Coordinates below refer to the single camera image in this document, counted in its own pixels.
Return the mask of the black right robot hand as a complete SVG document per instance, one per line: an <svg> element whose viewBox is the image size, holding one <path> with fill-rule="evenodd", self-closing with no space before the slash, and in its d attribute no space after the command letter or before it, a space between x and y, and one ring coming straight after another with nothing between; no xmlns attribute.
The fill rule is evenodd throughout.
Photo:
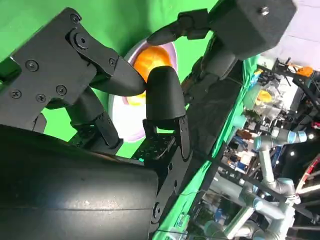
<svg viewBox="0 0 320 240"><path fill-rule="evenodd" d="M148 80L65 8L0 64L0 237L147 240L192 158L170 66ZM146 94L132 158L95 90Z"/></svg>

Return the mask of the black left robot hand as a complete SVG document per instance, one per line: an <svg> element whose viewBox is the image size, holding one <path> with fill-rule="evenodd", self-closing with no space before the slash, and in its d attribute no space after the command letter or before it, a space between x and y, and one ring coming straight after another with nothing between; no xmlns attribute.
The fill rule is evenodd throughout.
<svg viewBox="0 0 320 240"><path fill-rule="evenodd" d="M180 12L177 19L153 32L147 43L151 46L160 46L174 42L180 37L188 40L204 39L208 32L212 31L209 21L209 13L206 8ZM198 84L208 75L219 75L219 41L215 36L209 40L205 53L192 66L190 73L182 82L184 99L190 103L194 99L194 93Z"/></svg>

